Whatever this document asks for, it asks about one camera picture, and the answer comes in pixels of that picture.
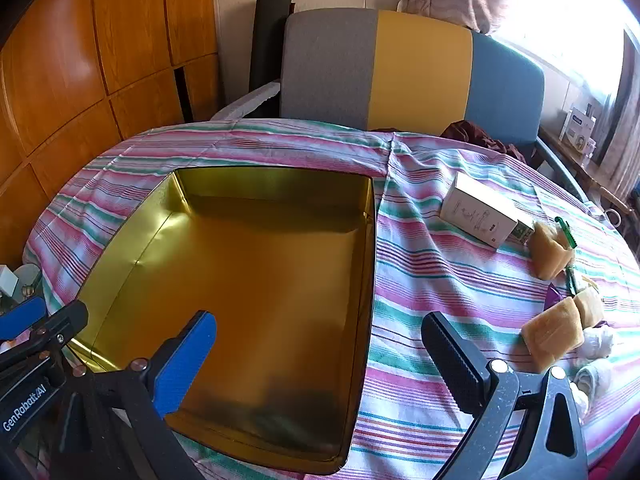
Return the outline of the dark red cloth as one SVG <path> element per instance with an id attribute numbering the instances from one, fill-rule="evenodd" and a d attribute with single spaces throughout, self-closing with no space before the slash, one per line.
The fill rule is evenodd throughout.
<path id="1" fill-rule="evenodd" d="M 455 140 L 467 144 L 487 148 L 488 150 L 509 155 L 520 162 L 526 162 L 524 155 L 512 144 L 505 144 L 502 141 L 492 138 L 478 125 L 459 120 L 452 122 L 440 135 L 443 139 Z"/>

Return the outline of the purple snack packet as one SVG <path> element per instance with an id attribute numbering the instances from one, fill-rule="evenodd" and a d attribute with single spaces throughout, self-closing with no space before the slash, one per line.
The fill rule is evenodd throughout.
<path id="1" fill-rule="evenodd" d="M 544 310 L 548 310 L 555 304 L 558 304 L 565 297 L 566 295 L 564 294 L 564 292 L 562 292 L 562 290 L 559 290 L 555 286 L 555 284 L 550 283 L 547 288 L 546 296 L 544 297 Z"/>

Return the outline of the yellow green snack packet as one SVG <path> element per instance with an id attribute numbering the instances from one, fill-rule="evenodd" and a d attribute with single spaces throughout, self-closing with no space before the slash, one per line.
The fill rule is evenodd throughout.
<path id="1" fill-rule="evenodd" d="M 575 250 L 577 248 L 576 240 L 570 230 L 570 225 L 560 216 L 556 216 L 554 218 L 555 223 L 560 227 L 563 235 L 565 236 L 568 246 L 570 246 L 570 250 Z M 566 281 L 566 289 L 567 293 L 571 297 L 575 297 L 578 294 L 577 282 L 575 278 L 574 272 L 574 257 L 575 254 L 570 256 L 570 260 L 567 261 L 567 264 L 564 268 L 565 272 L 565 281 Z"/>

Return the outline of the black rolled mat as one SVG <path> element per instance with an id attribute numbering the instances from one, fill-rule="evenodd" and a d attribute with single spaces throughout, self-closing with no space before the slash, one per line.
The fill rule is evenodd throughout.
<path id="1" fill-rule="evenodd" d="M 280 81 L 285 23 L 294 8 L 293 0 L 256 0 L 248 90 Z"/>

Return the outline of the white plastic-wrapped bundle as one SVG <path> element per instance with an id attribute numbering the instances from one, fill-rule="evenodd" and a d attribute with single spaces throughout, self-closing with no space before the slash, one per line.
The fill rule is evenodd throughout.
<path id="1" fill-rule="evenodd" d="M 590 403 L 608 392 L 612 382 L 612 365 L 608 359 L 585 364 L 575 375 L 574 384 L 585 393 Z"/>
<path id="2" fill-rule="evenodd" d="M 608 358 L 616 343 L 616 333 L 611 326 L 585 328 L 582 332 L 584 342 L 576 349 L 576 364 L 585 365 L 588 362 Z"/>

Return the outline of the striped bedsheet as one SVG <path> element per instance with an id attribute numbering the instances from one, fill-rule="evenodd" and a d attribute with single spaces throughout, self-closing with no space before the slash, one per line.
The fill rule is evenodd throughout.
<path id="1" fill-rule="evenodd" d="M 529 368 L 522 325 L 544 307 L 548 283 L 525 249 L 491 250 L 442 222 L 457 172 L 506 194 L 540 220 L 564 218 L 575 266 L 596 282 L 616 333 L 611 385 L 582 431 L 599 465 L 639 411 L 639 267 L 623 237 L 521 162 L 417 133 L 367 132 L 294 119 L 222 120 L 138 134 L 93 159 L 41 211 L 23 258 L 38 264 L 50 309 L 73 299 L 117 229 L 171 170 L 205 165 L 302 166 L 367 174 L 376 226 L 373 336 L 363 398 L 343 479 L 429 479 L 469 417 L 451 399 L 420 341 L 423 315 L 444 312 L 492 358 Z"/>

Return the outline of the yellow sponge block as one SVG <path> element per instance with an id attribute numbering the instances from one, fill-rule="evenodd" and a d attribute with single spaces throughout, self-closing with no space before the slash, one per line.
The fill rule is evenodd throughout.
<path id="1" fill-rule="evenodd" d="M 584 343 L 584 330 L 573 298 L 567 297 L 525 323 L 521 336 L 533 359 L 534 370 L 544 372 Z"/>
<path id="2" fill-rule="evenodd" d="M 603 320 L 603 301 L 597 289 L 587 286 L 578 292 L 574 301 L 579 312 L 583 328 L 591 328 Z"/>
<path id="3" fill-rule="evenodd" d="M 527 242 L 536 278 L 554 280 L 575 257 L 575 248 L 557 224 L 534 222 L 534 232 Z"/>

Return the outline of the wooden wardrobe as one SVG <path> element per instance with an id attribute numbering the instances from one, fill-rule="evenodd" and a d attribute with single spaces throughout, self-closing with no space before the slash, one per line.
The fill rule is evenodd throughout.
<path id="1" fill-rule="evenodd" d="M 214 0 L 32 0 L 1 49 L 2 262 L 87 162 L 220 98 Z"/>

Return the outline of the gold tin box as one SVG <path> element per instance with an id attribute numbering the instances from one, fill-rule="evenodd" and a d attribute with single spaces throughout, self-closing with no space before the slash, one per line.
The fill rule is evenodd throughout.
<path id="1" fill-rule="evenodd" d="M 212 350 L 168 424 L 236 460 L 346 463 L 372 318 L 373 181 L 286 167 L 171 171 L 79 292 L 73 349 L 99 372 L 147 358 L 201 310 Z"/>

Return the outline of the wooden side table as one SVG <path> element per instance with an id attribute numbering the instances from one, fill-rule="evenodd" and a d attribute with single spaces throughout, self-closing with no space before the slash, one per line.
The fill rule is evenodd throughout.
<path id="1" fill-rule="evenodd" d="M 562 143 L 559 137 L 543 126 L 538 129 L 541 142 L 555 154 L 562 165 L 588 198 L 604 209 L 615 209 L 623 219 L 623 226 L 639 226 L 638 211 L 629 198 L 620 198 L 612 192 L 613 185 L 600 167 L 591 159 L 583 159 L 575 150 Z"/>

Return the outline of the white carton box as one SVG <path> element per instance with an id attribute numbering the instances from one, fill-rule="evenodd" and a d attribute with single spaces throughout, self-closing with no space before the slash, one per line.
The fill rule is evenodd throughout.
<path id="1" fill-rule="evenodd" d="M 439 217 L 497 249 L 509 238 L 526 244 L 534 220 L 508 196 L 458 172 L 442 200 Z"/>

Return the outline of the white box on table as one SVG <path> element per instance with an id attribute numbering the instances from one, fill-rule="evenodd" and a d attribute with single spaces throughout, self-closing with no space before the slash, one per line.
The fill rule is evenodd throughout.
<path id="1" fill-rule="evenodd" d="M 597 119 L 586 115 L 573 107 L 567 113 L 559 140 L 574 148 L 579 154 L 585 154 Z"/>

